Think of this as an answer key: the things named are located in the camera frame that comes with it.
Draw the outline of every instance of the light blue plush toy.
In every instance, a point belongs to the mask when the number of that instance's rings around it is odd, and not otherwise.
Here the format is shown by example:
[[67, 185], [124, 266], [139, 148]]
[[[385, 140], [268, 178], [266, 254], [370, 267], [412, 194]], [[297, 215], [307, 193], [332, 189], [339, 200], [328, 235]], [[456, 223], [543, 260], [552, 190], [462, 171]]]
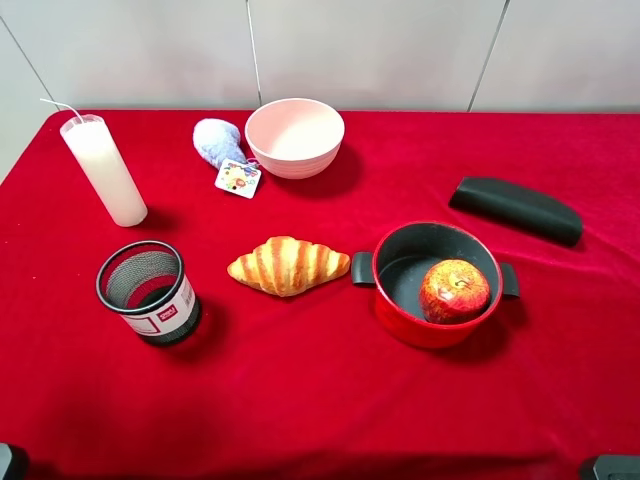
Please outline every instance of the light blue plush toy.
[[193, 129], [193, 146], [207, 163], [216, 168], [228, 158], [238, 163], [247, 163], [240, 150], [240, 130], [235, 125], [217, 118], [200, 120]]

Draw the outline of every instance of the black mesh cup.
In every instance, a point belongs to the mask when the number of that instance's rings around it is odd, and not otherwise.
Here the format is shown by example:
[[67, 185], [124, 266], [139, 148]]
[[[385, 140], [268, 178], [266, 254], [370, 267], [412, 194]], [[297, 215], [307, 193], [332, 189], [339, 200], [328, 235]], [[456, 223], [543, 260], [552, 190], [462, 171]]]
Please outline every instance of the black mesh cup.
[[200, 302], [171, 245], [154, 240], [121, 248], [104, 263], [96, 281], [98, 297], [152, 345], [188, 337], [200, 319]]

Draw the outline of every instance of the cooking pot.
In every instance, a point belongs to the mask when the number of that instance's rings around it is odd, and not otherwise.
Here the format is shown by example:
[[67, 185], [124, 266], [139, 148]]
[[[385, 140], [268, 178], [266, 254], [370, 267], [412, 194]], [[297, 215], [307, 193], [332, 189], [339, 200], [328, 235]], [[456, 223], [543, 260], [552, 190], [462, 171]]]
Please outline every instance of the cooking pot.
[[[422, 311], [419, 292], [427, 271], [446, 259], [473, 264], [487, 279], [489, 305], [476, 318], [458, 324], [431, 323]], [[392, 335], [421, 348], [455, 345], [495, 311], [503, 296], [518, 297], [513, 267], [496, 261], [489, 249], [461, 228], [436, 222], [416, 222], [389, 232], [375, 251], [353, 257], [351, 277], [356, 285], [376, 287], [376, 316]]]

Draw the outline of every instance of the white wall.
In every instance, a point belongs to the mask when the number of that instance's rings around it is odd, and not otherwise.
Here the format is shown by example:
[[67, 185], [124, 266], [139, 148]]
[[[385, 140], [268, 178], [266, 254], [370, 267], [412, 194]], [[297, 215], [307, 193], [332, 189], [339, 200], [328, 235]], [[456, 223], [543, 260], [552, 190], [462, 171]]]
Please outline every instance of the white wall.
[[511, 0], [500, 24], [505, 2], [0, 0], [0, 180], [54, 111], [37, 101], [48, 92], [79, 107], [255, 108], [257, 69], [263, 101], [640, 109], [640, 1]]

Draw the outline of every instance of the red apple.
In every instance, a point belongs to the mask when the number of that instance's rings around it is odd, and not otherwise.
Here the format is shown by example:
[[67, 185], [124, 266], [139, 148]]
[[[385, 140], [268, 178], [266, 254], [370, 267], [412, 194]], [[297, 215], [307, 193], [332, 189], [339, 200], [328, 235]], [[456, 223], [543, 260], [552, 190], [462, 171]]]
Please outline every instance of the red apple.
[[464, 260], [444, 260], [427, 272], [420, 286], [420, 305], [427, 321], [462, 323], [487, 307], [491, 291], [480, 270]]

